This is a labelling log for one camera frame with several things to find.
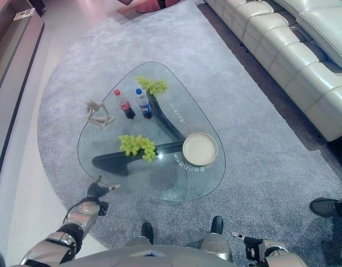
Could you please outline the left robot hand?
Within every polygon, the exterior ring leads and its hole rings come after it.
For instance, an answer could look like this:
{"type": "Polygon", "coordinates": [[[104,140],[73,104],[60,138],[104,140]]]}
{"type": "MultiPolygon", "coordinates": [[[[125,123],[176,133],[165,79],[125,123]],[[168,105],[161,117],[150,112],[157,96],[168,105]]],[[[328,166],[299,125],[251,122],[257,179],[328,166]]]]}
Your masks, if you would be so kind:
{"type": "Polygon", "coordinates": [[[102,176],[99,175],[88,187],[87,190],[87,197],[94,197],[96,199],[99,199],[100,197],[105,196],[109,192],[116,190],[121,187],[120,184],[112,184],[108,186],[101,186],[99,185],[101,181],[102,176]]]}

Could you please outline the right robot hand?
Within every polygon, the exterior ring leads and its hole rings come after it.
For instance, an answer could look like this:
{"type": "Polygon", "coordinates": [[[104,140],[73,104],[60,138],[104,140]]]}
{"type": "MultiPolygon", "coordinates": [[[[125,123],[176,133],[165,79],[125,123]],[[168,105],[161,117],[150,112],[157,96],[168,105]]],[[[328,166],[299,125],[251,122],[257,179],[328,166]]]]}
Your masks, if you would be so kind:
{"type": "Polygon", "coordinates": [[[244,236],[244,235],[242,235],[240,233],[237,233],[235,231],[231,232],[231,234],[232,234],[232,236],[234,238],[243,241],[243,243],[245,244],[245,246],[247,248],[256,248],[256,247],[258,247],[262,243],[261,239],[252,238],[252,237],[249,237],[249,236],[244,236]]]}

